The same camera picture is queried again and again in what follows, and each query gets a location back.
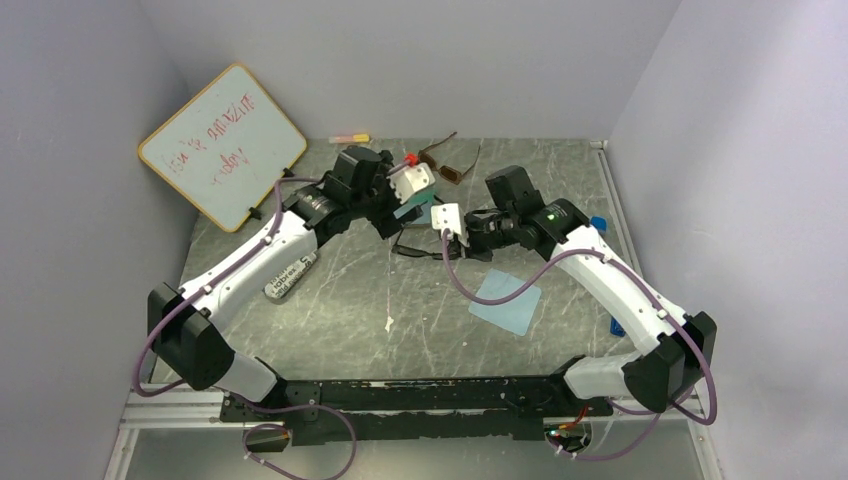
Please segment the green lined glasses case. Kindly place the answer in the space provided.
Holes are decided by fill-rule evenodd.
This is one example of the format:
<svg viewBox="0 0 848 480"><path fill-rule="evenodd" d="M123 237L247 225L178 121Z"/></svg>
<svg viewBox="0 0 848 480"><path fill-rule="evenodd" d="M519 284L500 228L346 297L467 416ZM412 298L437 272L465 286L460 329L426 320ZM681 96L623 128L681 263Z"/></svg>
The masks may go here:
<svg viewBox="0 0 848 480"><path fill-rule="evenodd" d="M427 227L431 225L431 208L438 203L436 200L437 190L430 187L415 194L406 203L394 211L397 219L408 217L409 213L415 213L415 217L406 220L407 226Z"/></svg>

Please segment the black sunglasses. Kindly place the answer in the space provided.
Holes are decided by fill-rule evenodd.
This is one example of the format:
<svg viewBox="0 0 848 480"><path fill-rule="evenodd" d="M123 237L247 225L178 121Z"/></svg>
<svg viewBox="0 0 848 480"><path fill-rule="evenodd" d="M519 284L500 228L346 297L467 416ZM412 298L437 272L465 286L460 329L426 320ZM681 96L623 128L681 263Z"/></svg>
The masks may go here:
<svg viewBox="0 0 848 480"><path fill-rule="evenodd" d="M443 259L443 242L440 234L437 235L438 249L426 250L403 244L402 238L405 233L406 229L402 229L393 240L390 249L393 254L413 259L432 259L438 261L441 261ZM462 257L462 248L454 246L451 242L448 243L447 252L447 258L449 260L456 260Z"/></svg>

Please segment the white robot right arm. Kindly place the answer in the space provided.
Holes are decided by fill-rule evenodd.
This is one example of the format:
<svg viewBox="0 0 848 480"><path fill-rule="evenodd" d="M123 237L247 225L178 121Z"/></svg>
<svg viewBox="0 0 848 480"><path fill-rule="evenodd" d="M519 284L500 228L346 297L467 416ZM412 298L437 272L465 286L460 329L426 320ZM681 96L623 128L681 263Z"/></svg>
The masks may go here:
<svg viewBox="0 0 848 480"><path fill-rule="evenodd" d="M666 299L606 243L589 218L566 199L545 202L526 170L509 166L490 175L494 202L465 213L456 203L431 209L442 253L488 260L496 249L519 245L538 254L543 268L575 279L624 329L635 350L608 357L577 356L552 374L549 399L561 414L587 400L628 397L651 413L678 407L709 370L717 326L706 313L688 314Z"/></svg>

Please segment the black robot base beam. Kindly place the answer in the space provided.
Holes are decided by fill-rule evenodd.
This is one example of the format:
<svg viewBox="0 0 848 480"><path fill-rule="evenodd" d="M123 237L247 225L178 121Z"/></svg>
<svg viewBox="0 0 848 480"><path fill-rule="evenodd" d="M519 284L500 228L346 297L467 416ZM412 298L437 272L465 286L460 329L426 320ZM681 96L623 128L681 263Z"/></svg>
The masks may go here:
<svg viewBox="0 0 848 480"><path fill-rule="evenodd" d="M303 380L288 385L283 403L261 412L231 395L223 423L278 422L296 446L419 438L509 437L541 440L576 419L609 417L601 397L577 398L554 375L415 380Z"/></svg>

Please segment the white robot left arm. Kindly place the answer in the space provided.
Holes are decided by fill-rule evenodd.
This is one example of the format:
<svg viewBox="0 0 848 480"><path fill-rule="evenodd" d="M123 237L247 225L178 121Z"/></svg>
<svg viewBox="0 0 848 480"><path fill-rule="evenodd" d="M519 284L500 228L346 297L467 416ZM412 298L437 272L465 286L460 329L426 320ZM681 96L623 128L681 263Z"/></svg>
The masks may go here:
<svg viewBox="0 0 848 480"><path fill-rule="evenodd" d="M262 420L289 406L288 382L224 338L228 322L273 277L366 219L386 239L420 210L397 212L432 187L430 167L409 158L393 162L387 150L351 146L318 179L280 178L271 219L224 260L175 288L166 283L148 296L146 349L168 365L180 384L218 388L240 397Z"/></svg>

